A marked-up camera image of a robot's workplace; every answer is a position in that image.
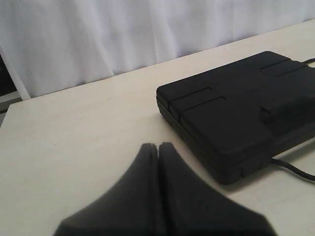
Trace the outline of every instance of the black electronic device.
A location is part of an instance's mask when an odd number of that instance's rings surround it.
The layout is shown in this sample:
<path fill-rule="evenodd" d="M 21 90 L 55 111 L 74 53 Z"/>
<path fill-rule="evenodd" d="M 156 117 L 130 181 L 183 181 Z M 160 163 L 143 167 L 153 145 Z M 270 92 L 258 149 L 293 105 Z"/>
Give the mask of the black electronic device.
<path fill-rule="evenodd" d="M 161 114 L 222 184 L 315 136 L 315 69 L 263 52 L 157 89 Z"/>

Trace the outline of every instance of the white table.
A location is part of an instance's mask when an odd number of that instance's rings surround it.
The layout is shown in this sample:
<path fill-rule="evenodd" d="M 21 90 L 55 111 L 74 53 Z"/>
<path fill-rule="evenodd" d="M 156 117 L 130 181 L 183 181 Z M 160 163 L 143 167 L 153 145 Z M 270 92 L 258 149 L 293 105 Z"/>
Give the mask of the white table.
<path fill-rule="evenodd" d="M 0 235 L 48 236 L 111 187 L 141 143 L 172 142 L 209 185 L 265 214 L 280 235 L 315 235 L 315 186 L 269 167 L 216 184 L 159 114 L 160 85 L 270 50 L 315 57 L 315 20 L 10 106 L 0 128 Z M 315 173 L 315 143 L 284 157 Z"/>

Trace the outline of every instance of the black box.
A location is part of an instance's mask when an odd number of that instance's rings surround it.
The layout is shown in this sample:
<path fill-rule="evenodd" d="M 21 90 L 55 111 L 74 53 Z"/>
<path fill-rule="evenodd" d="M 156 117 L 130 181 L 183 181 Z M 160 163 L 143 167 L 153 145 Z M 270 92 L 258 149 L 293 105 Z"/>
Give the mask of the black box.
<path fill-rule="evenodd" d="M 263 52 L 157 89 L 161 114 L 222 184 L 315 136 L 315 69 Z"/>

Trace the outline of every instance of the curtain fold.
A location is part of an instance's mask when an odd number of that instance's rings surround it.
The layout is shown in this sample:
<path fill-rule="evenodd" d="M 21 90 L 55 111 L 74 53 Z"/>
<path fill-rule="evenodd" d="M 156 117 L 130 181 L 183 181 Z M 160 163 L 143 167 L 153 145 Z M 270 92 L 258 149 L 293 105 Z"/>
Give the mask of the curtain fold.
<path fill-rule="evenodd" d="M 313 0 L 0 0 L 23 99 L 315 18 Z"/>

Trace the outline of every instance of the black cable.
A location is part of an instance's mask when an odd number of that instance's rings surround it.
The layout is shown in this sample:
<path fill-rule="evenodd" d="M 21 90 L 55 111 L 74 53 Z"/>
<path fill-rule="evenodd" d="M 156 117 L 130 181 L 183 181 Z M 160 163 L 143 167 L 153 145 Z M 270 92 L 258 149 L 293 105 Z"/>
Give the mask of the black cable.
<path fill-rule="evenodd" d="M 281 160 L 277 160 L 277 159 L 271 159 L 271 163 L 285 167 L 285 168 L 291 170 L 292 172 L 296 173 L 298 176 L 300 176 L 302 178 L 308 179 L 310 181 L 315 181 L 315 176 L 310 175 L 308 173 L 305 173 L 304 171 L 297 169 L 295 166 L 292 166 L 291 164 L 289 164 L 285 161 L 281 161 Z"/>
<path fill-rule="evenodd" d="M 302 62 L 302 63 L 308 65 L 308 64 L 311 64 L 311 63 L 313 63 L 313 62 L 315 62 L 315 58 L 308 59 L 308 60 L 306 60 L 306 61 L 304 61 L 304 62 Z"/>

